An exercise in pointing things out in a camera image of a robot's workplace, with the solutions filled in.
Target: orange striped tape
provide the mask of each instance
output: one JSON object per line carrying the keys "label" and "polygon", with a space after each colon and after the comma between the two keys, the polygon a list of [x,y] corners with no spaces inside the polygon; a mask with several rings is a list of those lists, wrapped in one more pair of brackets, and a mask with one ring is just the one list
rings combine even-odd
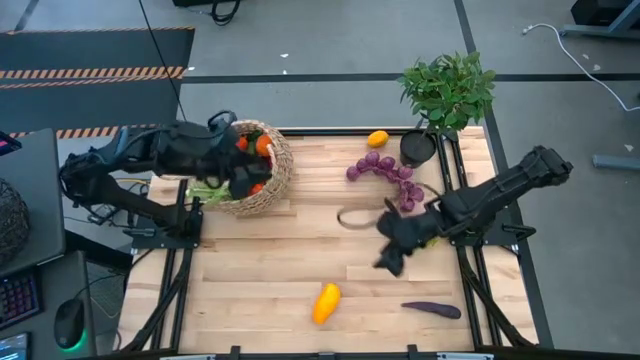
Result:
{"label": "orange striped tape", "polygon": [[92,85],[92,84],[112,84],[129,81],[143,81],[143,80],[158,80],[168,79],[166,75],[156,76],[138,76],[128,78],[110,78],[110,79],[96,79],[96,80],[72,80],[72,81],[53,81],[53,82],[39,82],[39,83],[25,83],[25,84],[6,84],[0,85],[2,89],[26,89],[26,88],[40,88],[40,87],[56,87],[56,86],[74,86],[74,85]]}
{"label": "orange striped tape", "polygon": [[[139,125],[124,125],[124,126],[104,126],[104,127],[96,127],[96,128],[80,128],[80,129],[61,129],[56,131],[56,137],[58,139],[78,139],[78,138],[88,138],[88,137],[98,137],[98,136],[113,136],[118,132],[120,128],[129,127],[129,128],[154,128],[155,124],[139,124]],[[27,136],[33,133],[30,132],[16,132],[11,133],[11,136],[14,139],[21,138],[23,136]]]}
{"label": "orange striped tape", "polygon": [[[164,30],[193,30],[193,26],[168,26],[151,28],[153,31]],[[77,29],[77,30],[21,30],[21,31],[6,31],[0,34],[8,35],[20,35],[20,34],[33,34],[33,33],[71,33],[71,32],[109,32],[109,31],[149,31],[148,28],[115,28],[115,29]]]}
{"label": "orange striped tape", "polygon": [[78,78],[130,78],[169,74],[172,78],[182,78],[182,66],[143,66],[127,68],[96,69],[42,69],[42,70],[0,70],[0,79],[78,79]]}

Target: eggplant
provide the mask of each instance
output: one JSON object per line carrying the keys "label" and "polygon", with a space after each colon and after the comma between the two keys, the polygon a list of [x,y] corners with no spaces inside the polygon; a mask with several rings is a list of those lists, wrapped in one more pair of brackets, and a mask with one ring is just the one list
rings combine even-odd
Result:
{"label": "eggplant", "polygon": [[455,306],[438,304],[429,301],[403,303],[402,307],[438,314],[449,319],[460,319],[460,317],[462,317],[460,309]]}

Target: green vegetable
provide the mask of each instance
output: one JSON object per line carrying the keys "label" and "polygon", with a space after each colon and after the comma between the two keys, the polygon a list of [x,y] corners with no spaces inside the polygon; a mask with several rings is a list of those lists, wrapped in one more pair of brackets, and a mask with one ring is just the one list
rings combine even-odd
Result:
{"label": "green vegetable", "polygon": [[256,141],[255,140],[249,141],[249,146],[247,147],[247,154],[249,154],[249,155],[255,155],[256,154]]}
{"label": "green vegetable", "polygon": [[260,135],[262,135],[262,131],[256,130],[250,133],[249,135],[247,135],[247,140],[249,140],[249,142],[255,143],[256,140],[258,140],[258,138],[260,137]]}
{"label": "green vegetable", "polygon": [[229,184],[225,183],[218,189],[212,189],[204,182],[197,181],[187,189],[187,197],[198,196],[204,204],[218,204],[231,199]]}

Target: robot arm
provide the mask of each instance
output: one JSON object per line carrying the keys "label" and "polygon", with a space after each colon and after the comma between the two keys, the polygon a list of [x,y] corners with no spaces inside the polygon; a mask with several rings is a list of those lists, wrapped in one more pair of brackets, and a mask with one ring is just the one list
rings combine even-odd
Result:
{"label": "robot arm", "polygon": [[426,212],[402,218],[391,202],[378,221],[378,230],[389,238],[376,267],[400,276],[403,256],[411,256],[436,236],[455,238],[484,233],[496,213],[533,188],[560,185],[573,169],[553,149],[536,146],[522,161],[493,179],[439,196],[425,204]]}
{"label": "robot arm", "polygon": [[[224,113],[230,115],[229,122],[220,118]],[[246,197],[253,185],[271,175],[262,158],[235,146],[238,134],[230,126],[234,120],[233,113],[224,111],[212,117],[208,126],[175,122],[154,129],[123,128],[106,146],[69,155],[60,169],[63,192],[76,206],[113,205],[152,219],[169,234],[181,235],[189,221],[184,204],[160,205],[130,193],[110,173],[153,171],[160,176],[195,176],[211,187],[229,181],[234,199]],[[208,182],[210,177],[218,179],[215,185]]]}

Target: wooden tabletop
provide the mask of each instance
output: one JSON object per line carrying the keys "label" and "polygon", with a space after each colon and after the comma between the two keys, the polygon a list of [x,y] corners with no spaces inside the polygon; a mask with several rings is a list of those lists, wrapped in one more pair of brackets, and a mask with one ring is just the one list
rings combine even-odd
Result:
{"label": "wooden tabletop", "polygon": [[[336,221],[336,212],[344,206],[381,204],[395,194],[395,185],[370,173],[353,183],[346,180],[346,168],[368,152],[366,139],[316,136],[289,141],[295,171],[279,204],[249,217],[205,211],[202,242],[191,268],[181,353],[228,353],[232,345],[240,345],[244,353],[389,352],[406,351],[407,344],[417,344],[420,351],[471,350],[453,247],[439,241],[417,251],[397,279],[371,267],[386,243],[375,228],[347,230]],[[471,186],[494,175],[481,127],[465,129],[460,145]],[[392,137],[380,153],[397,158],[398,148],[399,138]],[[453,170],[453,155],[447,150]],[[442,191],[438,157],[422,165],[413,179]],[[176,189],[177,181],[155,178],[150,197],[171,203]],[[363,212],[349,220],[379,215]],[[156,305],[165,254],[154,251],[129,276],[119,327],[123,344]],[[496,302],[525,337],[536,341],[516,257],[486,247],[485,258]],[[181,256],[177,259],[176,269]],[[343,297],[325,325],[318,326],[311,312],[327,282],[336,283]],[[455,305],[463,316],[450,320],[401,308],[407,301]],[[165,345],[173,319],[169,314]],[[480,322],[488,340],[484,311]]]}

